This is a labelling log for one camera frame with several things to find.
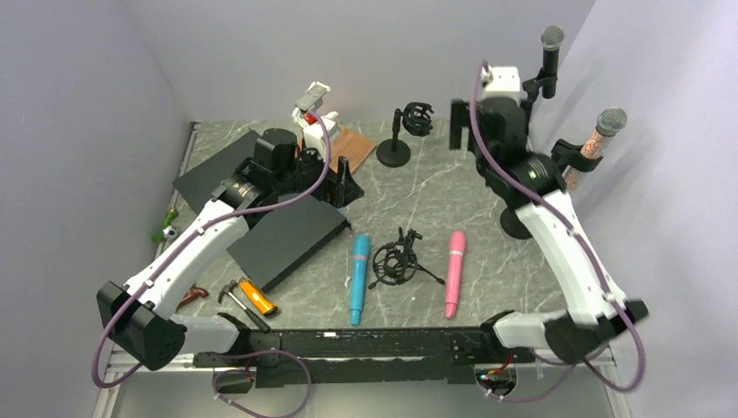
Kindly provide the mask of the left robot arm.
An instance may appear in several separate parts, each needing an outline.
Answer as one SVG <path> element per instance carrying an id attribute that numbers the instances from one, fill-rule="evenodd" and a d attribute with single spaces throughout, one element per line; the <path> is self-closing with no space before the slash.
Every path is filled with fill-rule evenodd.
<path id="1" fill-rule="evenodd" d="M 178 304 L 204 270 L 234 243 L 256 233 L 258 246 L 276 252 L 289 236 L 270 225 L 276 215 L 295 211 L 311 223 L 304 209 L 338 210 L 363 196 L 349 162 L 330 167 L 331 130 L 314 123 L 318 141 L 298 145 L 290 132 L 272 129 L 255 141 L 247 157 L 216 187 L 200 213 L 159 257 L 123 285 L 104 284 L 97 306 L 102 337 L 112 340 L 139 366 L 158 370 L 180 354 L 215 352 L 227 365 L 243 363 L 250 353 L 249 327 L 227 313 L 189 317 Z"/>

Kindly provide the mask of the black tripod shock-mount stand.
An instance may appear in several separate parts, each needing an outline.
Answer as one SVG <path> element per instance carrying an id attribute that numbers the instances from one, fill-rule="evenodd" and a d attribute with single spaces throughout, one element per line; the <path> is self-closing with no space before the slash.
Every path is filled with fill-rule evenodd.
<path id="1" fill-rule="evenodd" d="M 418 255 L 414 250 L 416 240 L 422 240 L 423 235 L 413 229 L 407 232 L 399 227 L 399 237 L 381 246 L 372 257 L 372 272 L 374 281 L 368 289 L 374 289 L 378 284 L 394 287 L 411 280 L 418 271 L 428 274 L 440 285 L 446 282 L 419 263 Z"/>

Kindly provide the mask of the dark grey rack unit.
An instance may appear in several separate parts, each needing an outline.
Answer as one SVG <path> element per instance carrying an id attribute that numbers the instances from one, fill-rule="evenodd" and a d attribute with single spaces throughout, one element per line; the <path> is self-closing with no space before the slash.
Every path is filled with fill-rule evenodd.
<path id="1" fill-rule="evenodd" d="M 296 135 L 281 128 L 249 131 L 175 179 L 173 186 L 194 212 L 200 212 L 217 185 L 253 154 L 259 138 L 295 139 Z M 248 279 L 268 293 L 350 226 L 340 210 L 314 197 L 305 198 L 267 213 L 227 252 Z"/>

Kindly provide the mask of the blue microphone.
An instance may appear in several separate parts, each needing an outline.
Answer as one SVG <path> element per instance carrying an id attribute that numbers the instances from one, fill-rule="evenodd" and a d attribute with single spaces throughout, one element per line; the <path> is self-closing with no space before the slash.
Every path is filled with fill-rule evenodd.
<path id="1" fill-rule="evenodd" d="M 352 247 L 352 279 L 349 299 L 349 319 L 352 326 L 358 326 L 364 307 L 367 259 L 371 251 L 371 240 L 367 235 L 355 237 Z"/>

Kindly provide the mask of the round-base stand with shock mount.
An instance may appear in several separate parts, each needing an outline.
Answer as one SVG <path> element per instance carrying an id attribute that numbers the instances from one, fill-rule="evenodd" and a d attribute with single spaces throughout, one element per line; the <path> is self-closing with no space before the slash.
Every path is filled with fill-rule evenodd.
<path id="1" fill-rule="evenodd" d="M 412 152 L 409 145 L 399 139 L 400 129 L 418 138 L 427 137 L 433 129 L 433 107 L 428 103 L 410 102 L 403 109 L 396 108 L 392 118 L 392 137 L 382 141 L 375 152 L 384 166 L 397 168 L 409 162 Z"/>

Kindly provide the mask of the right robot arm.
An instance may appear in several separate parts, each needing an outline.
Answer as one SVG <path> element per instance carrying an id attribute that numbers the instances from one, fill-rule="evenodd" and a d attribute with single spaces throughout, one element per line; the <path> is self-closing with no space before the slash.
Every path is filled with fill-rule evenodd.
<path id="1" fill-rule="evenodd" d="M 509 97 L 487 97 L 473 107 L 451 102 L 449 147 L 468 151 L 477 173 L 506 204 L 500 226 L 516 239 L 533 239 L 543 252 L 566 302 L 551 313 L 504 311 L 481 325 L 480 351 L 501 361 L 513 349 L 548 350 L 565 364 L 583 362 L 649 311 L 614 283 L 592 248 L 575 213 L 559 168 L 545 154 L 527 149 L 529 115 Z"/>

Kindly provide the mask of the pink microphone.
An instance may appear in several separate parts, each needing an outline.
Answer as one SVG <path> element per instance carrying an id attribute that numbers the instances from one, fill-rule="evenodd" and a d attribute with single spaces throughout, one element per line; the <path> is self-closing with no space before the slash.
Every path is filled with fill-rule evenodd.
<path id="1" fill-rule="evenodd" d="M 448 265 L 446 272 L 445 312 L 447 319 L 456 315 L 459 297 L 460 282 L 463 271 L 463 260 L 466 252 L 466 235 L 462 231 L 454 231 L 449 240 Z"/>

